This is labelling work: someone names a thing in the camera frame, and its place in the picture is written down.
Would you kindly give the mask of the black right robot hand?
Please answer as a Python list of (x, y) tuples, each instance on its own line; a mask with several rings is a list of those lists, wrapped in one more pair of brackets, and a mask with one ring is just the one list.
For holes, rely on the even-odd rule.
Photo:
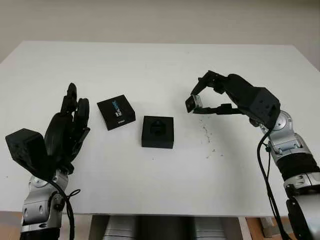
[[(218, 107), (203, 107), (200, 92), (205, 88), (212, 88), (218, 94), (227, 94), (237, 108), (232, 108), (230, 103), (221, 104)], [(255, 87), (236, 74), (223, 76), (213, 71), (208, 71), (204, 76), (198, 78), (198, 83), (191, 91), (190, 97), (185, 101), (188, 113), (200, 115), (235, 115), (243, 114), (241, 104), (250, 106), (249, 98), (256, 92)]]

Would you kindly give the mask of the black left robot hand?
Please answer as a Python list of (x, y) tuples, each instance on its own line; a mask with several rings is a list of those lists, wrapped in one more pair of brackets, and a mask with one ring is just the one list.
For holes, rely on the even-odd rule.
[(44, 142), (48, 156), (56, 168), (68, 175), (74, 171), (76, 158), (88, 135), (90, 104), (87, 98), (77, 98), (77, 87), (70, 83), (63, 97), (60, 112), (56, 113), (46, 130)]

